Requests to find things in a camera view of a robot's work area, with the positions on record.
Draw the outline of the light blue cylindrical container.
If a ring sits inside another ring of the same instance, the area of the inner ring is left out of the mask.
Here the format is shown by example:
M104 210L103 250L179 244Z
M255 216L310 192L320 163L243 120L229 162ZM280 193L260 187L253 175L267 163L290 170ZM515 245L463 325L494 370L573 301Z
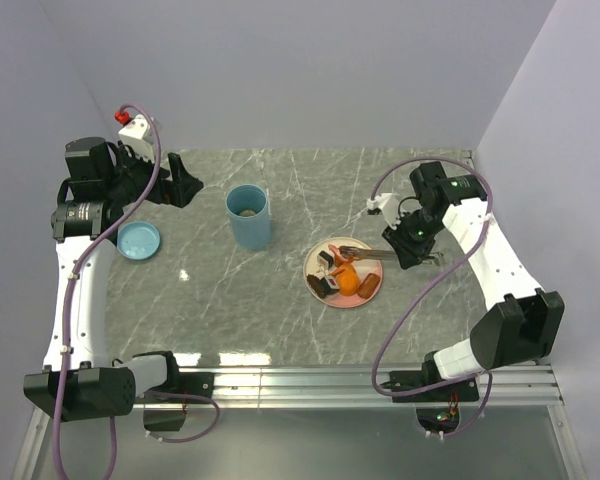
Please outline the light blue cylindrical container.
M236 243L249 250L261 250L271 240L270 207L266 192L256 185L233 188L226 198L226 209ZM241 217L242 210L251 209L257 215Z

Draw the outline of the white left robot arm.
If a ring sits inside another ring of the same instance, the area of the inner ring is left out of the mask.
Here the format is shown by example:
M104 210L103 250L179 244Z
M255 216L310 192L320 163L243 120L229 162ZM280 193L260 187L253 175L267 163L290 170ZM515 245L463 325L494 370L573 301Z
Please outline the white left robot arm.
M114 364L106 346L108 275L120 226L143 201L187 206L202 189L176 154L162 168L151 140L85 137L68 143L69 176L51 215L58 261L53 331L41 372L24 378L25 397L60 422L124 416L149 392L176 399L183 379L170 351Z

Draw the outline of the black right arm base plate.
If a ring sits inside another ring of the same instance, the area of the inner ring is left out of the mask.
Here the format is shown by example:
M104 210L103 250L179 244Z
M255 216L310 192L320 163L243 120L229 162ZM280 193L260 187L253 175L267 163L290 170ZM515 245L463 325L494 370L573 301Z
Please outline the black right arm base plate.
M429 382L424 374L416 370L390 371L389 380L382 384L392 393L406 392L427 385ZM475 402L479 398L476 381L470 379L408 397L394 397L392 401L394 403L449 403L450 401Z

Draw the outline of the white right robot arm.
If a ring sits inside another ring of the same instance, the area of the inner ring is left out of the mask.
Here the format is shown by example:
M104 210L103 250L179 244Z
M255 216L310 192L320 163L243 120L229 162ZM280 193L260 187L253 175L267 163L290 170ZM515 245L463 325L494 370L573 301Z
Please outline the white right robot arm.
M416 306L443 280L469 264L481 288L486 313L467 339L430 354L422 364L421 386L391 391L378 382L374 390L390 398L426 394L441 400L482 373L521 362L546 358L552 352L565 304L556 291L545 291L517 257L493 213L488 181L475 169L449 177L444 157L417 157L410 174L419 209L400 211L396 195L373 188L367 201L371 214L381 214L384 239L395 251L402 269L421 264L435 238L448 231L463 255L441 272L410 303Z

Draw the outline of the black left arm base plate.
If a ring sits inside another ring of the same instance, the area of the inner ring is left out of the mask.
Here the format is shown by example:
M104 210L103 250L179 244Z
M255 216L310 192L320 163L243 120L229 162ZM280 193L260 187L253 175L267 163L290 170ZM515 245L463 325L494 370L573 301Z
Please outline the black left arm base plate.
M146 395L183 404L202 404L212 398L214 383L215 375L209 371L178 373L164 384L152 387Z

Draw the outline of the steel serving tongs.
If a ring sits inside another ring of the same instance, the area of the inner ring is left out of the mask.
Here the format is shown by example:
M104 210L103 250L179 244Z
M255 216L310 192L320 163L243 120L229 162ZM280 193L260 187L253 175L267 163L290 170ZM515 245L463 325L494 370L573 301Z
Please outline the steel serving tongs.
M397 259L397 254L393 250L374 250L365 249L354 246L340 246L338 248L339 253L343 258L351 260L393 260ZM443 263L444 254L442 252L432 252L425 256L421 263L434 264L440 266Z

